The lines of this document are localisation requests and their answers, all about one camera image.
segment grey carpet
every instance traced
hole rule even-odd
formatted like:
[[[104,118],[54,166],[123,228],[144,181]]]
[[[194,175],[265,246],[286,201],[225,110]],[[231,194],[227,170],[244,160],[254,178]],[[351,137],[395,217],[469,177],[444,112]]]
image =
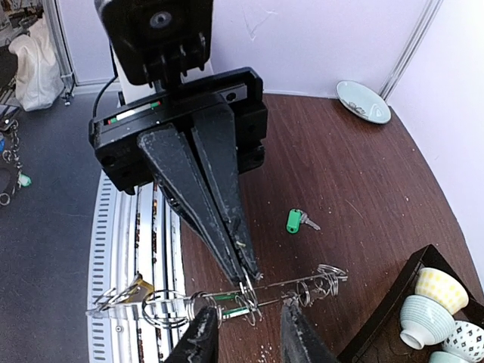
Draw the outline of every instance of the grey carpet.
[[[100,167],[88,143],[95,95],[22,113],[33,184],[0,207],[0,362],[88,361],[85,307]],[[104,96],[98,115],[116,108]]]

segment ceramic bowl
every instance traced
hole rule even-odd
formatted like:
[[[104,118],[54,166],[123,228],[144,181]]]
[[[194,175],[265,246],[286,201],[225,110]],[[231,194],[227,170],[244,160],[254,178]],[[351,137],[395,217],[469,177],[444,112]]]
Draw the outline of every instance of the ceramic bowl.
[[[429,363],[467,363],[467,361],[447,352],[434,352],[430,356]]]
[[[386,102],[364,85],[353,81],[341,81],[337,84],[336,91],[343,106],[362,119],[384,124],[392,118]]]
[[[468,321],[456,321],[450,337],[442,348],[466,361],[482,361],[484,358],[484,330]]]
[[[452,315],[469,303],[464,287],[451,275],[436,268],[424,267],[418,272],[415,293],[437,301]]]
[[[413,349],[422,349],[447,339],[455,320],[446,308],[425,296],[411,295],[400,310],[400,338]]]

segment white wall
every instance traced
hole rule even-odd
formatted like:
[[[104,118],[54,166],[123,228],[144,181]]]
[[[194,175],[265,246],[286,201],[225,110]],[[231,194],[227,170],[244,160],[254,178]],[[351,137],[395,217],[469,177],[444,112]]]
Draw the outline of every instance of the white wall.
[[[113,76],[113,63],[94,0],[55,1],[59,5],[76,81],[83,85],[106,82]]]
[[[378,91],[422,0],[215,0],[216,73],[251,66],[267,92],[334,96],[341,79]]]
[[[484,283],[484,2],[445,0],[389,103],[459,221]]]

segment wooden table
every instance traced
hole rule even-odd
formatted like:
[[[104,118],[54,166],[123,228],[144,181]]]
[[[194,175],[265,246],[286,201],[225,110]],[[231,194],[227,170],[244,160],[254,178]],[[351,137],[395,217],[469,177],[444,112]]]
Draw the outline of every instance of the wooden table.
[[[406,259],[435,244],[484,301],[459,225],[429,166],[393,114],[365,123],[336,100],[268,95],[262,168],[240,177],[263,283],[311,275],[319,263],[348,271],[340,294],[304,309],[338,354],[366,322]],[[300,208],[321,226],[285,230]],[[181,232],[187,292],[231,290],[203,242]],[[220,362],[280,362],[280,309],[256,327],[236,319],[220,332]]]

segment white plate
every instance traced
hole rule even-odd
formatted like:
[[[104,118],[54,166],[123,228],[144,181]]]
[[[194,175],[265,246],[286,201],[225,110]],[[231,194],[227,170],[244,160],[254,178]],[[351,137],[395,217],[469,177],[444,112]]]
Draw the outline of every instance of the white plate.
[[[392,118],[385,101],[364,85],[353,81],[341,81],[336,86],[336,91],[343,106],[362,119],[384,124]]]

